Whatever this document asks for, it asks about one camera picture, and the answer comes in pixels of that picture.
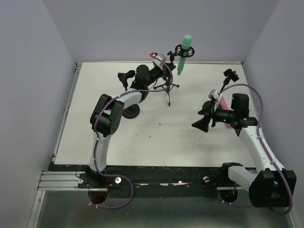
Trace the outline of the black round-base clip stand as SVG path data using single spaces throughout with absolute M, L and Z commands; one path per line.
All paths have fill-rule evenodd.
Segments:
M 140 108 L 138 103 L 140 101 L 141 94 L 139 92 L 133 93 L 135 89 L 127 88 L 128 87 L 127 80 L 134 76 L 135 76 L 134 70 L 130 70 L 127 73 L 118 73 L 119 81 L 123 84 L 123 87 L 125 88 L 125 93 L 123 95 L 120 95 L 120 98 L 118 100 L 124 103 L 122 115 L 126 119 L 134 119 L 140 113 Z

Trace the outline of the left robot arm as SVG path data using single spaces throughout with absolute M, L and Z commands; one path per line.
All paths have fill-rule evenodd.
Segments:
M 94 145 L 88 167 L 102 176 L 107 167 L 107 152 L 112 135 L 118 130 L 123 112 L 144 101 L 149 94 L 148 87 L 162 78 L 172 82 L 172 71 L 176 68 L 173 63 L 139 65 L 135 70 L 118 73 L 118 79 L 123 84 L 125 92 L 116 96 L 103 94 L 100 96 L 90 117 L 94 133 Z

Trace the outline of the black tripod shock-mount stand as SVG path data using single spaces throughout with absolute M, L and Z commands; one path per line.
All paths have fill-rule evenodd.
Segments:
M 171 102 L 170 102 L 170 91 L 171 91 L 171 89 L 173 87 L 177 87 L 177 88 L 180 87 L 180 85 L 177 85 L 177 84 L 173 83 L 173 77 L 172 77 L 172 72 L 176 68 L 176 66 L 175 66 L 175 64 L 173 62 L 174 62 L 176 56 L 180 56 L 180 50 L 181 50 L 180 48 L 181 48 L 181 44 L 177 45 L 175 47 L 174 52 L 169 51 L 167 53 L 167 55 L 170 57 L 170 62 L 169 63 L 165 63 L 165 64 L 170 68 L 170 71 L 171 71 L 171 72 L 169 72 L 170 76 L 166 80 L 164 80 L 165 81 L 164 84 L 161 84 L 161 85 L 153 87 L 154 90 L 156 90 L 158 88 L 162 88 L 162 90 L 167 93 L 167 95 L 168 95 L 168 106 L 171 105 Z M 194 53 L 195 53 L 195 50 L 194 50 L 193 47 L 191 47 L 190 50 L 189 50 L 189 52 L 188 52 L 187 58 L 193 57 Z

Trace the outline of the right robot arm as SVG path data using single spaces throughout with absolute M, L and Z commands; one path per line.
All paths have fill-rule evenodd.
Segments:
M 230 163 L 226 165 L 228 179 L 248 192 L 251 204 L 256 208 L 290 207 L 296 175 L 277 161 L 264 141 L 258 120 L 249 116 L 249 96 L 234 93 L 229 110 L 219 105 L 219 91 L 212 90 L 209 99 L 198 112 L 203 118 L 192 127 L 208 132 L 218 122 L 229 124 L 246 146 L 256 167 L 257 173 L 253 174 L 240 164 Z

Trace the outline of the green toy microphone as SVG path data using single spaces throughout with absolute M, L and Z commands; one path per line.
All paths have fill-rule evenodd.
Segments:
M 179 76 L 181 75 L 181 73 L 184 69 L 185 61 L 186 61 L 188 52 L 191 48 L 191 44 L 192 44 L 192 36 L 185 35 L 183 37 L 183 40 L 181 43 L 180 58 L 179 58 L 178 66 L 177 66 L 177 75 L 179 75 Z

